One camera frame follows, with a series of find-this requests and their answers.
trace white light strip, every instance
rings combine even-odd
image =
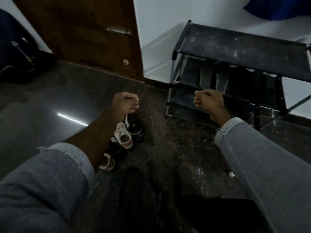
[[[87,126],[88,126],[87,124],[82,123],[82,122],[80,122],[80,121],[78,121],[78,120],[75,120],[75,119],[69,118],[69,117],[67,117],[66,115],[63,115],[63,114],[60,114],[60,113],[58,113],[57,115],[58,115],[58,116],[60,116],[60,117],[65,118],[65,119],[68,119],[68,120],[70,120],[70,121],[73,121],[73,122],[75,122],[75,123],[81,124],[81,125],[83,125],[83,126],[85,126],[85,127],[87,127]]]
[[[311,71],[311,54],[310,54],[310,50],[307,50],[307,56],[308,56],[309,66],[310,66],[310,71]]]

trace gray sleeve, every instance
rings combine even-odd
[[[274,232],[310,231],[311,165],[238,118],[218,131],[215,143]]]
[[[44,149],[0,182],[0,232],[69,232],[94,175],[79,148]]]

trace white wall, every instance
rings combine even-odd
[[[25,16],[20,12],[17,6],[13,3],[12,0],[0,0],[0,8],[8,13],[10,13],[21,25],[33,36],[36,40],[40,50],[52,53],[49,47],[45,44],[39,34],[34,30]]]
[[[187,20],[245,33],[311,43],[311,17],[259,19],[243,7],[249,0],[134,0],[145,77],[169,82],[170,58]],[[311,94],[311,83],[283,79],[287,107]],[[311,101],[293,111],[311,119]]]

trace shoe rack shelf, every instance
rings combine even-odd
[[[202,90],[201,67],[208,62],[212,65],[209,88],[216,89],[217,72],[226,67],[227,109],[259,130],[311,99],[310,95],[287,109],[282,85],[282,77],[311,82],[310,61],[309,45],[208,27],[189,20],[173,50],[165,115],[217,127],[208,113],[193,103],[194,92]],[[262,125],[260,113],[267,108],[276,111],[277,116]]]

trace blue fabric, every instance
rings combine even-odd
[[[249,13],[268,20],[290,19],[311,13],[311,0],[250,0]]]

